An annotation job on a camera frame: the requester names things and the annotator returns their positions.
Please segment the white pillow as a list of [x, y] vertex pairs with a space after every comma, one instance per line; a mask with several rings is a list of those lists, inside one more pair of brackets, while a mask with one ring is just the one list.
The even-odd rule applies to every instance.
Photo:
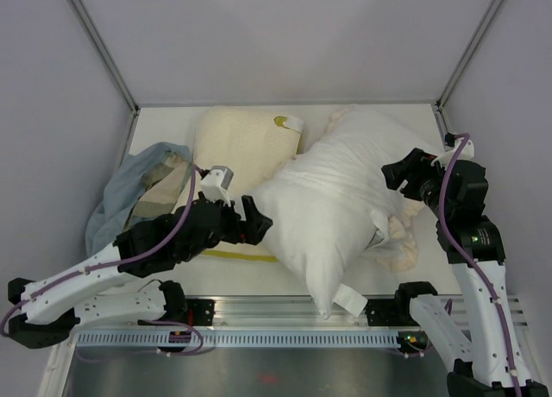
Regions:
[[347, 193], [355, 174], [339, 170], [344, 163], [322, 139], [250, 194], [273, 220], [263, 245], [305, 282], [321, 316], [329, 318], [339, 305], [357, 317], [367, 302], [342, 279], [356, 260], [373, 260], [362, 252], [376, 226], [369, 210]]

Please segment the grey plush ruffled pillowcase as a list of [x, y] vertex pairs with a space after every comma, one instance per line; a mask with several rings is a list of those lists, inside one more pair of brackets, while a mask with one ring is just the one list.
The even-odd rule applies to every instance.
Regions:
[[355, 187], [347, 193], [369, 210], [376, 226], [362, 255], [392, 272], [417, 265], [417, 242], [412, 220], [423, 209], [386, 187], [381, 168], [404, 159], [414, 148], [433, 152], [427, 140], [398, 119], [367, 106], [348, 105], [331, 116], [321, 140], [329, 143], [344, 163], [342, 173], [354, 173]]

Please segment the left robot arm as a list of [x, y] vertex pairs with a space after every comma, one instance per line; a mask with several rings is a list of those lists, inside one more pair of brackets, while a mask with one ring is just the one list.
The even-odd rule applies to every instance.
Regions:
[[199, 198], [118, 235], [85, 261], [40, 281], [15, 278], [8, 284], [12, 308], [1, 322], [2, 337], [39, 350], [67, 340], [84, 326], [137, 323], [179, 325], [188, 321], [182, 286], [162, 281], [142, 293], [109, 289], [146, 279], [189, 262], [219, 243], [259, 244], [273, 220], [252, 197], [236, 203]]

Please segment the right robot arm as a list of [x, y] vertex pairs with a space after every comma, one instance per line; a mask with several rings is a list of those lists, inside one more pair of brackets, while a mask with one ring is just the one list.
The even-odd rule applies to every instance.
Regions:
[[381, 169], [386, 186], [422, 201], [435, 214], [437, 241], [461, 289], [469, 333], [441, 308], [429, 282], [399, 286], [394, 317], [415, 322], [448, 371], [451, 396], [547, 396], [533, 379], [513, 326], [505, 288], [505, 251], [497, 226], [484, 214], [486, 170], [453, 156], [442, 164], [420, 148]]

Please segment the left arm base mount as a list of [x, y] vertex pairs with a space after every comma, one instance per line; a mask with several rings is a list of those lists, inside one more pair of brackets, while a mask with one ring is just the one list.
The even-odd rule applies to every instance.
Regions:
[[212, 326], [216, 302], [213, 299], [188, 299], [184, 310], [166, 312], [161, 318], [139, 320], [138, 325], [158, 325], [161, 322], [184, 323], [190, 326]]

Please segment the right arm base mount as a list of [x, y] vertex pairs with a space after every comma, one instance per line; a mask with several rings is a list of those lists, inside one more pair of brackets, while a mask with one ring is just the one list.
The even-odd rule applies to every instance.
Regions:
[[395, 299], [369, 299], [365, 308], [372, 327], [412, 327], [417, 323]]

